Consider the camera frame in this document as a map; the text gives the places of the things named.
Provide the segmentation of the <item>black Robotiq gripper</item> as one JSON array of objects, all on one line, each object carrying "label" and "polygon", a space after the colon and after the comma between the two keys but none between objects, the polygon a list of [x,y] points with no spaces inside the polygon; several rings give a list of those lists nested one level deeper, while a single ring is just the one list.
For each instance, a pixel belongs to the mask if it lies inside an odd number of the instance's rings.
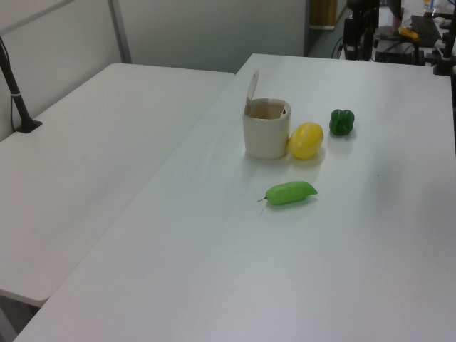
[{"label": "black Robotiq gripper", "polygon": [[[357,59],[356,20],[378,8],[377,0],[347,0],[351,17],[345,18],[343,28],[343,50],[346,59]],[[373,50],[374,33],[378,28],[378,18],[365,16],[362,28],[362,58],[370,59]]]}]

